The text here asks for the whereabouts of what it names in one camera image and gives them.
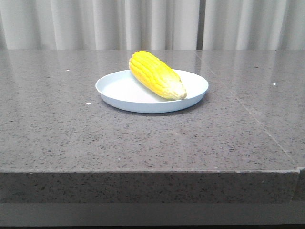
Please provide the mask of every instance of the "gray granite countertop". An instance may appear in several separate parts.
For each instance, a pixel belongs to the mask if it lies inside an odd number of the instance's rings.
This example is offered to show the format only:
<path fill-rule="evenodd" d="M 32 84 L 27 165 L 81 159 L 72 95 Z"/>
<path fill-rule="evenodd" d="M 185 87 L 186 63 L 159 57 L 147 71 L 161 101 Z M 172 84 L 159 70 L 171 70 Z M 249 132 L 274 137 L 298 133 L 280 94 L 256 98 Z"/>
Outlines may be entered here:
<path fill-rule="evenodd" d="M 209 82 L 164 114 L 96 91 L 132 53 L 0 51 L 0 203 L 305 200 L 305 51 L 152 51 Z"/>

